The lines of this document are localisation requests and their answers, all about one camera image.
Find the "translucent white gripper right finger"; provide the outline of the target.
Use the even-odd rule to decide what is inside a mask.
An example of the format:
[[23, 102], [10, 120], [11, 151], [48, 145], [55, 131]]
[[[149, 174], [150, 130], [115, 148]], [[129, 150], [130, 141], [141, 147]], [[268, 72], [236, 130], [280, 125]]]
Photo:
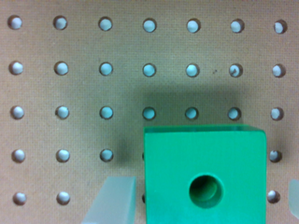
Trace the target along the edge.
[[289, 208], [295, 217], [299, 217], [299, 180], [292, 179], [289, 184]]

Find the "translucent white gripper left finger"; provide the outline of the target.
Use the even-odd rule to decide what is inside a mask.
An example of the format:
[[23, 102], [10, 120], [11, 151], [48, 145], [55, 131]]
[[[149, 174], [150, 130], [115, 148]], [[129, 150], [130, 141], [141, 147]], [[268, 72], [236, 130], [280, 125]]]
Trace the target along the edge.
[[134, 224], [134, 176], [109, 176], [81, 224]]

